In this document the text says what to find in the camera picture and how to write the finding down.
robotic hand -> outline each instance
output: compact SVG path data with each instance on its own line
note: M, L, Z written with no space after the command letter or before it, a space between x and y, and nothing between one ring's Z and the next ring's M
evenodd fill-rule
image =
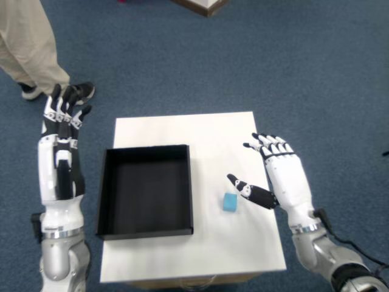
M80 203L85 193L78 157L78 131L88 105L72 117L77 95L68 87L63 96L56 85L47 98L38 144L39 179L43 214L33 214L35 233L42 246L42 292L85 291L90 263L84 242Z
M227 177L249 201L268 209L279 205L287 212L300 263L306 269L320 273L336 292L389 292L385 282L369 271L356 252L337 246L329 239L327 230L334 235L331 225L324 210L313 208L311 191L301 160L289 144L276 136L253 133L253 137L258 140L257 143L244 143L243 146L261 153L273 192L251 186L231 174ZM334 236L338 241L352 244L365 255L353 243Z

black tray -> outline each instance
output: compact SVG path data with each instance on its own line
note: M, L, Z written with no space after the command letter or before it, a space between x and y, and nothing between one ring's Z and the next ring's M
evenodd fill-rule
M96 234L104 240L193 234L189 146L106 150Z

leg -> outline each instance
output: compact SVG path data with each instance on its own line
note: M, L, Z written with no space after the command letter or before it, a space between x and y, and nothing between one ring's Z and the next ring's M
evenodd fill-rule
M15 59L14 56L10 53L1 35L0 35L0 68L2 68L5 71L5 73L11 76L11 78L14 79L15 82L24 83L31 87L36 86L35 82L25 72L22 66L20 66L17 59Z
M46 94L69 76L57 63L55 38L40 0L0 1L0 35L25 73Z

blue cube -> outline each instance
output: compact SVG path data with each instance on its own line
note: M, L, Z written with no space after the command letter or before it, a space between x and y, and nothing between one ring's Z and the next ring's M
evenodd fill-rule
M223 210L229 212L235 212L237 202L238 202L237 195L235 195L234 193L225 193L224 200L223 200Z

sneaker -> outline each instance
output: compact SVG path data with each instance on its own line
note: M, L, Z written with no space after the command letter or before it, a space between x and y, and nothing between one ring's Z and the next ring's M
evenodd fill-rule
M22 98L26 100L36 99L42 93L42 90L40 90L37 86L31 87L24 83L18 84L22 87Z
M83 105L95 94L95 86L91 82L85 82L78 85L72 85L77 93L76 105Z

